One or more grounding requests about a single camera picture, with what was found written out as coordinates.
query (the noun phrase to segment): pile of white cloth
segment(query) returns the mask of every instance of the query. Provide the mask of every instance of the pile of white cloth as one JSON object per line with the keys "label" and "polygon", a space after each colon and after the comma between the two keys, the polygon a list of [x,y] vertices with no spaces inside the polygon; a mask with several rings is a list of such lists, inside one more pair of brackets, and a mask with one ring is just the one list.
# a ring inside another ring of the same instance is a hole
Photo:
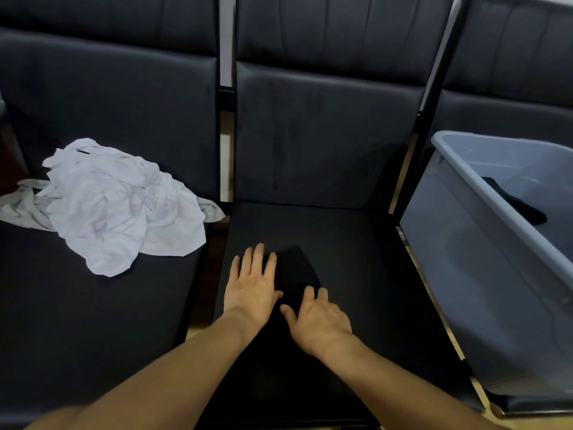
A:
{"label": "pile of white cloth", "polygon": [[21,181],[0,197],[0,219],[58,232],[95,274],[120,274],[139,252],[185,256],[205,244],[204,221],[224,217],[156,163],[92,139],[56,150],[43,164],[49,182]]}

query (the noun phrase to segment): chair backrest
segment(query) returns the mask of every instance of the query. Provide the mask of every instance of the chair backrest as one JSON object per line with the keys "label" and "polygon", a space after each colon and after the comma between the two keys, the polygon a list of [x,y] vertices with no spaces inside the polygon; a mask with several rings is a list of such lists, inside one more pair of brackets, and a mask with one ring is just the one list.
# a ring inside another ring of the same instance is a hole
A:
{"label": "chair backrest", "polygon": [[0,0],[0,90],[30,173],[72,140],[218,200],[217,0]]}
{"label": "chair backrest", "polygon": [[428,139],[443,129],[573,146],[573,7],[469,0]]}
{"label": "chair backrest", "polygon": [[239,201],[387,206],[453,0],[237,0]]}

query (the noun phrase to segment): person's left hand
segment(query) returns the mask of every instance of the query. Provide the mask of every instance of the person's left hand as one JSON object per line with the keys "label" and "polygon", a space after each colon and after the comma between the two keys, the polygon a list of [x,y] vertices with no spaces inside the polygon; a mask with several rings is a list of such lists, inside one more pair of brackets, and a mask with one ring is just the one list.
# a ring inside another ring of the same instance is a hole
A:
{"label": "person's left hand", "polygon": [[252,325],[253,337],[267,324],[275,303],[283,297],[282,291],[275,291],[277,255],[270,254],[263,273],[264,250],[262,243],[257,244],[254,253],[252,248],[248,248],[243,256],[240,272],[240,259],[235,256],[225,290],[223,313],[240,314],[246,318]]}

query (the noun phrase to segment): white laundry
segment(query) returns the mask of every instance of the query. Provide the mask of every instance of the white laundry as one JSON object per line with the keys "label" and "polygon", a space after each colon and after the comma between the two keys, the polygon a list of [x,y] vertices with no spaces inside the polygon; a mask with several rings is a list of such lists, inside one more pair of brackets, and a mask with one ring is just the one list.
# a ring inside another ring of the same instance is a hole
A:
{"label": "white laundry", "polygon": [[20,181],[0,197],[0,219],[58,232],[95,274],[120,274],[139,252],[185,256],[206,242],[204,221],[224,217],[156,163],[92,139],[56,150],[44,166],[50,181]]}

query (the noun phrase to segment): person's right arm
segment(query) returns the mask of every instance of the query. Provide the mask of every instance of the person's right arm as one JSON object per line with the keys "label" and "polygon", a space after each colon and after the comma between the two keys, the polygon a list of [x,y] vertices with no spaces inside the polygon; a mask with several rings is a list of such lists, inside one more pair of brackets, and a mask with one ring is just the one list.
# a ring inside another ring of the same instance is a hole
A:
{"label": "person's right arm", "polygon": [[307,287],[298,318],[281,306],[297,344],[337,374],[386,430],[498,430],[443,391],[374,353],[352,334],[350,321],[321,288]]}

